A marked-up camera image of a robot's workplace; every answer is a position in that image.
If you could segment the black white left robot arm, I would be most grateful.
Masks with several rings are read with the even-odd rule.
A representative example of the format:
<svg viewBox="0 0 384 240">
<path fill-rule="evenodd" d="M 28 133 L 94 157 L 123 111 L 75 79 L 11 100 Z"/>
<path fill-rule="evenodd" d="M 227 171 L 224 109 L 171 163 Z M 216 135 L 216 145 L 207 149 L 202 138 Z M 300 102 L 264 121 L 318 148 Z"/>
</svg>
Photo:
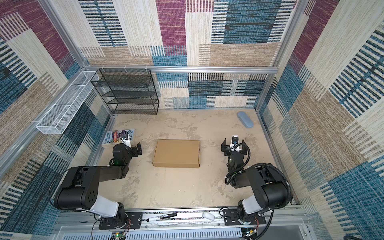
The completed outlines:
<svg viewBox="0 0 384 240">
<path fill-rule="evenodd" d="M 113 158 L 107 166 L 68 169 L 54 197 L 55 208 L 97 215 L 100 217 L 99 230 L 139 229 L 143 213 L 127 213 L 122 203 L 101 196 L 99 183 L 125 178 L 132 158 L 142 154 L 140 143 L 135 147 L 117 144 L 113 147 Z"/>
</svg>

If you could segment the brown cardboard box sheet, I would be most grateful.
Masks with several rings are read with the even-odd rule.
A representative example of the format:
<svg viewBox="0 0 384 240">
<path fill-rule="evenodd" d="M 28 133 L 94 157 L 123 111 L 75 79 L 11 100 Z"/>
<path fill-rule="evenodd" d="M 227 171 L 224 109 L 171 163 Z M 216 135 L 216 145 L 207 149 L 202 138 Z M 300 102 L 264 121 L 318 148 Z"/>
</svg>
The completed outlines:
<svg viewBox="0 0 384 240">
<path fill-rule="evenodd" d="M 158 140 L 153 166 L 159 168 L 199 168 L 199 140 Z"/>
</svg>

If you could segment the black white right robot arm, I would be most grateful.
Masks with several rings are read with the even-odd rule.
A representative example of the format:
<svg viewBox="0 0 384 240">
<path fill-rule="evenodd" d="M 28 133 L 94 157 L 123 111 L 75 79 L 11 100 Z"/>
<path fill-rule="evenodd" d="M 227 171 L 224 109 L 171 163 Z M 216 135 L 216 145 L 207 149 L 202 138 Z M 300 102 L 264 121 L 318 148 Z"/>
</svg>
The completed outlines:
<svg viewBox="0 0 384 240">
<path fill-rule="evenodd" d="M 252 195 L 239 201 L 236 211 L 223 211 L 224 218 L 233 224 L 264 224 L 264 213 L 287 206 L 293 199 L 292 187 L 273 164 L 258 163 L 247 166 L 251 151 L 245 141 L 232 136 L 231 143 L 221 144 L 221 152 L 228 158 L 225 184 L 235 189 L 251 187 Z"/>
</svg>

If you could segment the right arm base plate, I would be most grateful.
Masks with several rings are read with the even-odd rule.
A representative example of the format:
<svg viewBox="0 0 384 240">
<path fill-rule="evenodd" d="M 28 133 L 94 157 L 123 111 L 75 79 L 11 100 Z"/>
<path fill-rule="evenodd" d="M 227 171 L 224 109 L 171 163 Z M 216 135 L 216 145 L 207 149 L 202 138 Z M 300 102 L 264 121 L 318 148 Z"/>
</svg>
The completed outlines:
<svg viewBox="0 0 384 240">
<path fill-rule="evenodd" d="M 267 223 L 266 218 L 262 214 L 251 214 L 250 216 L 241 220 L 237 209 L 230 209 L 223 207 L 219 210 L 220 216 L 224 218 L 226 226 L 235 225 L 264 225 Z"/>
</svg>

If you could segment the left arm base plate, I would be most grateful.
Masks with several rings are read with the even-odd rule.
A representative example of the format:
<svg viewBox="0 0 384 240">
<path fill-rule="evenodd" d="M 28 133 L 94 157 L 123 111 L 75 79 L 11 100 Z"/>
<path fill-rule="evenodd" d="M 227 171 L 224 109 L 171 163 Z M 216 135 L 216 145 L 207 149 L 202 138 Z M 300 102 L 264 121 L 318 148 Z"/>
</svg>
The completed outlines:
<svg viewBox="0 0 384 240">
<path fill-rule="evenodd" d="M 142 212 L 126 212 L 122 217 L 101 218 L 99 230 L 127 230 L 141 227 Z"/>
</svg>

